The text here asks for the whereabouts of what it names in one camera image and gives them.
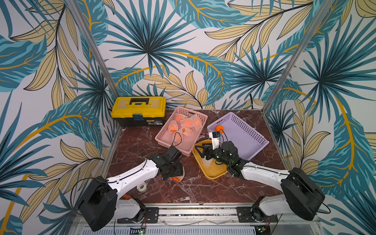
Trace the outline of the white foam net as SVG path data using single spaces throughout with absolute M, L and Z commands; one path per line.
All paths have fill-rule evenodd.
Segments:
M 214 159 L 210 161 L 202 159 L 202 169 L 205 174 L 211 177 L 217 175 L 221 171 L 221 167 L 215 163 Z

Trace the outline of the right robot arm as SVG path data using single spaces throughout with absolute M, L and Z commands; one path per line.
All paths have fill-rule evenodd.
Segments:
M 273 215 L 289 213 L 312 221 L 324 204 L 324 193 L 300 168 L 279 170 L 248 162 L 239 157 L 238 149 L 231 141 L 219 147 L 204 143 L 194 148 L 202 159 L 225 165 L 232 176 L 256 181 L 281 192 L 277 196 L 262 196 L 252 205 L 248 215 L 254 221 L 263 222 Z

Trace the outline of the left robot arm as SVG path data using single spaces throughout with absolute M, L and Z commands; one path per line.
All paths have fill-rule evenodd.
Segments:
M 138 223 L 146 218 L 146 207 L 135 198 L 121 203 L 121 198 L 146 180 L 160 175 L 164 180 L 180 177 L 184 168 L 182 153 L 174 146 L 160 154 L 148 156 L 140 165 L 110 178 L 94 178 L 78 200 L 78 210 L 93 232 L 118 219 Z

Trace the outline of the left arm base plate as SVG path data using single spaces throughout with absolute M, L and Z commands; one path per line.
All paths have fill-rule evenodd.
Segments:
M 141 209 L 134 218 L 121 218 L 117 220 L 118 224 L 157 224 L 159 218 L 158 207 L 146 207 Z

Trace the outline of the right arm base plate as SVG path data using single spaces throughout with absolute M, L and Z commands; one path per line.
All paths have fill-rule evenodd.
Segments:
M 240 223 L 268 223 L 278 221 L 276 215 L 265 215 L 260 209 L 253 207 L 236 207 L 236 211 Z

